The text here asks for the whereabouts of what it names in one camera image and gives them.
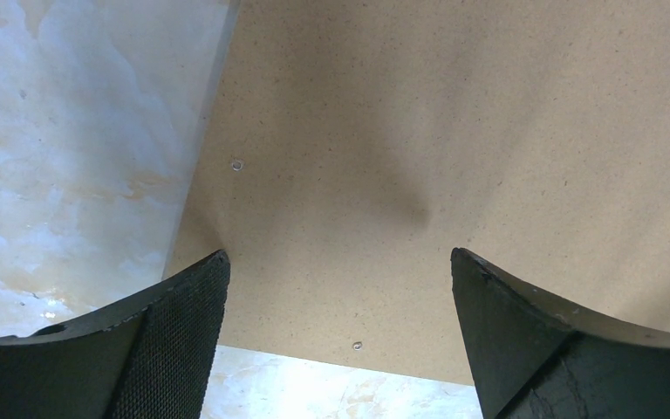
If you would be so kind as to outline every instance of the black plastic part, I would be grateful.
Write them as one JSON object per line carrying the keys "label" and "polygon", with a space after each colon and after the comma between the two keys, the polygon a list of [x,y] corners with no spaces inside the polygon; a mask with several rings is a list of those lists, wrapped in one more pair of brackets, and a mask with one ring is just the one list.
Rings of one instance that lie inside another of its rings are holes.
{"label": "black plastic part", "polygon": [[95,312],[0,338],[0,418],[197,418],[229,284],[223,251]]}
{"label": "black plastic part", "polygon": [[670,333],[579,306],[465,249],[451,263],[484,417],[670,417]]}

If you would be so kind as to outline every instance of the small metal object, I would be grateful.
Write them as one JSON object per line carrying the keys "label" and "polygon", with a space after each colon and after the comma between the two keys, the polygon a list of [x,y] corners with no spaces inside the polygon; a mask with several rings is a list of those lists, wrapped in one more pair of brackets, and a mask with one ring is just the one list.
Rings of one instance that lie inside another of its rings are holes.
{"label": "small metal object", "polygon": [[243,170],[245,167],[245,161],[242,161],[240,159],[235,159],[232,161],[232,169],[235,170],[236,172],[239,172],[240,170]]}

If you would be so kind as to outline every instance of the white marble tile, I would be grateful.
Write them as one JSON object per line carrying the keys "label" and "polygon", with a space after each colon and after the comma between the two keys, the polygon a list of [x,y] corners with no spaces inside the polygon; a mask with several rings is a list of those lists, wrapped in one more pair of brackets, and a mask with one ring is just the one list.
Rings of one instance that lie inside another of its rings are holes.
{"label": "white marble tile", "polygon": [[161,279],[235,17],[0,0],[0,335]]}
{"label": "white marble tile", "polygon": [[202,418],[481,418],[475,388],[217,347]]}

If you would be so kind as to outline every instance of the textured black grip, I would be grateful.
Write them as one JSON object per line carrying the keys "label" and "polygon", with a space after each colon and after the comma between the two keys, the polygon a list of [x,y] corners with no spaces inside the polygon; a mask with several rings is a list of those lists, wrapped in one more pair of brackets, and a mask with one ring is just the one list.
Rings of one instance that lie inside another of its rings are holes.
{"label": "textured black grip", "polygon": [[228,284],[218,251],[95,312],[0,338],[0,419],[199,417]]}

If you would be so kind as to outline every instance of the wooden board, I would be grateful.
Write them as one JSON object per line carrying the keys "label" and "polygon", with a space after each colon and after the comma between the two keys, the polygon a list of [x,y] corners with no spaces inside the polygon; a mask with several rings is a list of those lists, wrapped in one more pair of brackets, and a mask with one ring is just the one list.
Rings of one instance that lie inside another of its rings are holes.
{"label": "wooden board", "polygon": [[228,250],[220,342],[471,382],[454,246],[670,331],[670,3],[243,2],[169,270]]}

